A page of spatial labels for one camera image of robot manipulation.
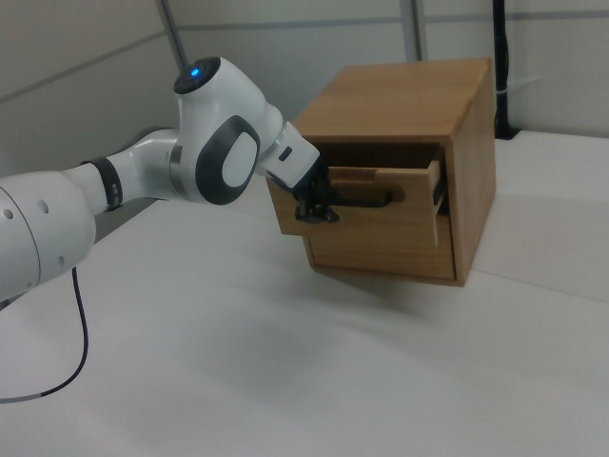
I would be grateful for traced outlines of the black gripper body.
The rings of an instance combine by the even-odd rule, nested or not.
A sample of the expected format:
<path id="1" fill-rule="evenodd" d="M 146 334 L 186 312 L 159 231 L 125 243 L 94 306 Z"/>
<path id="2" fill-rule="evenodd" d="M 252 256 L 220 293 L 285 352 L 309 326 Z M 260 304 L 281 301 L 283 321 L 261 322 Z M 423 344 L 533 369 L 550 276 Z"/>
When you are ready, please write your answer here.
<path id="1" fill-rule="evenodd" d="M 285 186 L 297 201 L 306 204 L 330 204 L 336 196 L 329 177 L 329 167 L 323 158 L 318 158 L 311 169 L 294 186 Z"/>

